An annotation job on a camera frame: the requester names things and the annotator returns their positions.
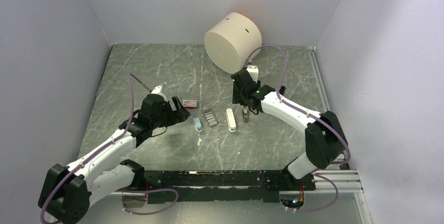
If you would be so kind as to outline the white red staple box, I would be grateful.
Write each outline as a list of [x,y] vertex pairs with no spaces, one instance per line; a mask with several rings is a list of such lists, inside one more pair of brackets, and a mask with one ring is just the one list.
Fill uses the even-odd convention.
[[182,100],[182,106],[188,109],[196,109],[198,107],[198,100],[184,99]]

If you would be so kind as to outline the staple tray with staples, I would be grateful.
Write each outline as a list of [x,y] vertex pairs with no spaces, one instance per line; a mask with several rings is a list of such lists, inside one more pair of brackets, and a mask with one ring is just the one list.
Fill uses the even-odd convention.
[[204,111],[204,116],[210,127],[214,127],[218,124],[215,114],[211,109]]

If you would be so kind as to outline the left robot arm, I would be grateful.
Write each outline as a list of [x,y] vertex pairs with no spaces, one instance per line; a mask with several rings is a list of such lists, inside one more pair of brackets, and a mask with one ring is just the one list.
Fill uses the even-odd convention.
[[101,145],[66,166],[55,164],[43,183],[38,200],[41,223],[77,223],[100,199],[118,189],[146,189],[145,170],[137,162],[125,160],[114,169],[110,166],[126,153],[153,136],[157,128],[168,128],[186,121],[190,112],[174,96],[171,101],[161,94],[148,94],[141,108]]

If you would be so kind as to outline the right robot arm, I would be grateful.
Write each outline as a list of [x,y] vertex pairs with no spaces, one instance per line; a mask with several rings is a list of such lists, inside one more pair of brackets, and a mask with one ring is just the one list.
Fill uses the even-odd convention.
[[348,143],[335,113],[320,113],[307,109],[284,97],[285,86],[277,89],[255,81],[249,68],[231,75],[232,102],[259,113],[269,114],[298,130],[305,138],[305,151],[286,166],[283,184],[288,189],[301,185],[303,177],[315,170],[325,169],[343,152]]

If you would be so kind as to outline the small black cylinder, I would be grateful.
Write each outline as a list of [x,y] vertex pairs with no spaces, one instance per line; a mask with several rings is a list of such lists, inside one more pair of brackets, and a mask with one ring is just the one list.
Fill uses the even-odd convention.
[[280,87],[279,93],[280,93],[281,95],[284,95],[285,90],[286,90],[286,86],[282,85],[282,86]]

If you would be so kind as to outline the cream cylindrical stool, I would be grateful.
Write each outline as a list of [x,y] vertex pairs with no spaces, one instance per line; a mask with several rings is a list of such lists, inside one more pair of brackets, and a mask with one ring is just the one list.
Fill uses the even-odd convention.
[[230,13],[204,36],[204,47],[211,61],[221,70],[234,74],[251,61],[262,46],[262,34],[256,23],[240,13]]

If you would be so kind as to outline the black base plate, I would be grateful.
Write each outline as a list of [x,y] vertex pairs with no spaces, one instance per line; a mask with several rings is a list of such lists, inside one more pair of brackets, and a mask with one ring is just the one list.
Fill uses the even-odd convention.
[[313,175],[297,180],[287,170],[145,171],[149,204],[179,202],[280,202],[284,192],[314,191]]

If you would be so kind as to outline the aluminium rail frame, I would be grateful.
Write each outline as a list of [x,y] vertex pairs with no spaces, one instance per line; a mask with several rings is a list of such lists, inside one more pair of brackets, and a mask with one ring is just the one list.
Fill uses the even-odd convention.
[[207,199],[269,199],[303,212],[305,193],[316,189],[315,178],[322,178],[322,171],[329,165],[340,164],[340,155],[344,155],[344,163],[349,162],[345,133],[334,112],[320,113],[285,98],[282,84],[277,88],[262,85],[258,68],[250,61],[247,57],[231,76],[232,102],[248,112],[274,116],[301,132],[305,138],[302,155],[281,170],[147,171],[132,160],[110,169],[118,158],[152,138],[155,129],[174,126],[190,117],[177,97],[168,100],[157,86],[149,91],[141,108],[132,110],[101,145],[66,166],[56,164],[48,170],[38,200],[41,222],[46,222],[48,214],[55,223],[77,223],[93,204],[115,191],[141,193],[144,197],[172,192],[177,202],[181,193],[185,201],[192,201],[195,190],[225,190],[228,195]]

